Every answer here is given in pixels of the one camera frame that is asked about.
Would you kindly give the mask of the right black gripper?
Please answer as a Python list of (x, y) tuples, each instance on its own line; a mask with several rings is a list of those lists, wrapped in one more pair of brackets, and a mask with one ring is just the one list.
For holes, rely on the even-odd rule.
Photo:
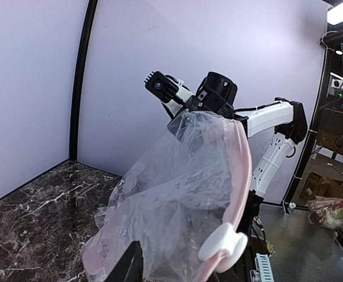
[(195, 95), (186, 102), (189, 111), (208, 111), (224, 118), (234, 117), (233, 103), (237, 94), (237, 85), (216, 72), (209, 72), (203, 79)]

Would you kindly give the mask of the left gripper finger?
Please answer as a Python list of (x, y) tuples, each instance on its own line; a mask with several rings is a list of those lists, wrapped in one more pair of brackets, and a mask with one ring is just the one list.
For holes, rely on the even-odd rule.
[(143, 251), (139, 241), (130, 243), (104, 282), (143, 281)]

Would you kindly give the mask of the large pink zip bag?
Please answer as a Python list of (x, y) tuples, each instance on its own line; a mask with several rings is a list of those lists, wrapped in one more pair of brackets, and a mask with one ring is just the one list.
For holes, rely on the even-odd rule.
[(143, 273), (163, 281), (207, 281), (242, 256), (238, 230), (252, 175), (241, 122), (184, 111), (113, 189), (103, 226), (83, 247), (89, 281), (108, 278), (138, 241)]

